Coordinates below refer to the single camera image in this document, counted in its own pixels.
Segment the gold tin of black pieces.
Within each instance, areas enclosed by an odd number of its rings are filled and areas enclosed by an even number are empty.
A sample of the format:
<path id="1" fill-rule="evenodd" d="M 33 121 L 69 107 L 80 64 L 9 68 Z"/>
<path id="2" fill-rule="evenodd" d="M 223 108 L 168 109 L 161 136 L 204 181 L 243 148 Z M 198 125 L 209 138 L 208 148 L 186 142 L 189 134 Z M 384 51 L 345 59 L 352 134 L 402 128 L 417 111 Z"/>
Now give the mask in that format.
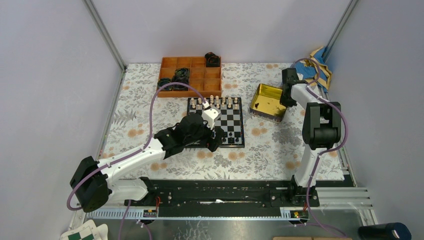
<path id="1" fill-rule="evenodd" d="M 249 106 L 249 113 L 275 123 L 281 123 L 286 113 L 286 107 L 280 104 L 282 89 L 260 83 Z"/>

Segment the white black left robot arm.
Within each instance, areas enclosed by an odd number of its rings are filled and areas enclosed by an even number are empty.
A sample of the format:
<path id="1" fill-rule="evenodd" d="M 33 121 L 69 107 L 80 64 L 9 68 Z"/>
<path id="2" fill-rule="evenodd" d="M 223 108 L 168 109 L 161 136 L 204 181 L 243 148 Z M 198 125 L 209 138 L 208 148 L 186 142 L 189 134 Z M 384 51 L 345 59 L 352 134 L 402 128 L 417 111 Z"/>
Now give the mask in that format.
<path id="1" fill-rule="evenodd" d="M 177 155 L 193 143 L 200 143 L 210 152 L 216 151 L 224 136 L 224 131 L 215 125 L 220 117 L 221 113 L 212 108 L 202 114 L 190 113 L 175 126 L 157 132 L 146 146 L 100 160 L 85 157 L 70 180 L 68 209 L 89 213 L 108 202 L 125 200 L 139 201 L 144 206 L 152 204 L 155 192 L 143 180 L 122 178 L 144 165 Z"/>

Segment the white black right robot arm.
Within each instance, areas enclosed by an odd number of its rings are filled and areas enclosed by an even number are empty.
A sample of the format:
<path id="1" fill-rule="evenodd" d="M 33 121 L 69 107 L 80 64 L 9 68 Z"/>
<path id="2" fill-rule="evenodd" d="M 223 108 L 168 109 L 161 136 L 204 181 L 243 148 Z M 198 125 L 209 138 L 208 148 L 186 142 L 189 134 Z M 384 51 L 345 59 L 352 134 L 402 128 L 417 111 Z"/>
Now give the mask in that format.
<path id="1" fill-rule="evenodd" d="M 299 206 L 307 199 L 304 189 L 316 184 L 320 166 L 317 157 L 324 150 L 333 148 L 341 139 L 341 105 L 328 102 L 315 93 L 305 80 L 299 79 L 295 68 L 283 69 L 281 75 L 282 93 L 279 103 L 286 108 L 301 105 L 305 110 L 301 131 L 305 149 L 301 165 L 292 177 L 296 187 L 286 193 L 287 201 L 293 206 Z"/>

